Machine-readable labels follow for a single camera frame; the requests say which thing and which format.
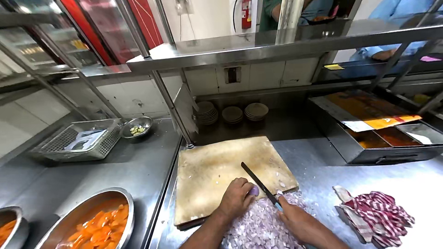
chopped onion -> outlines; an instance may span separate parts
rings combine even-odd
[[[306,209],[301,192],[283,195],[290,204]],[[248,211],[235,219],[225,233],[221,248],[303,248],[286,229],[276,215],[277,209],[268,198],[262,198],[248,208]]]

wire mesh basket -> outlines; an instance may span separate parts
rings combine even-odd
[[[107,156],[120,139],[120,119],[72,122],[59,129],[53,136],[39,144],[31,152],[59,162],[100,160]],[[82,132],[100,131],[99,137],[86,148],[69,149]]]

red striped towel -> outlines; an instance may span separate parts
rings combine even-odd
[[[344,188],[336,186],[334,189],[344,202],[341,207],[344,208],[345,214],[353,226],[355,226],[360,233],[365,233],[362,234],[363,237],[367,237],[368,234],[372,235],[383,247],[400,246],[401,241],[399,236],[404,236],[408,233],[404,227],[415,223],[415,219],[406,213],[401,206],[397,206],[395,199],[390,195],[372,191],[370,194],[363,194],[352,198],[348,191],[343,194]],[[350,210],[359,217],[352,217],[352,214],[350,215],[349,213]],[[367,228],[370,228],[372,233],[368,233]]]

stainless steel counter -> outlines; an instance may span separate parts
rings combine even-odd
[[[237,127],[222,123],[200,129],[200,141],[213,143],[225,139],[267,135],[291,172],[299,181],[310,211],[351,248],[375,248],[362,244],[339,216],[340,201],[332,186],[341,185],[353,196],[382,191],[392,195],[398,205],[416,218],[408,235],[401,237],[402,249],[436,248],[440,245],[439,208],[443,201],[443,157],[424,162],[385,166],[347,165],[337,150],[325,138],[305,113],[270,110],[261,124],[243,121]],[[179,231],[173,226],[175,207],[176,165],[155,225],[150,249],[178,248],[196,229]]]
[[[0,194],[9,190],[9,193],[16,193],[16,197],[3,202],[1,197],[11,198],[11,195],[0,195],[0,203],[23,209],[31,227],[24,248],[32,249],[58,217],[76,203],[101,189],[122,187],[132,195],[135,207],[135,225],[127,248],[141,248],[180,140],[171,119],[156,120],[146,139],[137,143],[121,139],[104,160],[63,163],[46,169],[36,167],[34,171],[41,172],[29,172],[26,178],[20,174],[10,174],[14,179],[1,176]],[[28,162],[12,160],[10,163],[14,165],[6,164],[0,169],[5,167],[17,173],[28,168]],[[29,181],[26,187],[13,189],[16,188],[14,183],[23,180]]]

small steel bowl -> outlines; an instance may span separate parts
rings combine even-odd
[[[153,123],[154,123],[154,120],[150,117],[134,118],[133,120],[131,120],[128,123],[123,125],[123,127],[120,130],[120,136],[123,138],[142,137],[148,133],[148,130],[151,128]],[[137,126],[140,125],[141,127],[145,128],[145,130],[141,134],[133,136],[131,134],[130,129],[136,125]]]
[[[17,206],[9,206],[0,209],[0,227],[13,220],[17,220],[11,234],[0,249],[20,249],[23,247],[28,235],[29,225],[23,218],[22,209]]]
[[[120,204],[126,203],[129,205],[128,221],[116,249],[124,248],[134,228],[134,201],[126,190],[112,187],[95,193],[62,216],[40,240],[35,249],[56,248],[61,241],[66,240],[77,231],[77,224],[91,220],[100,211],[115,210]]]

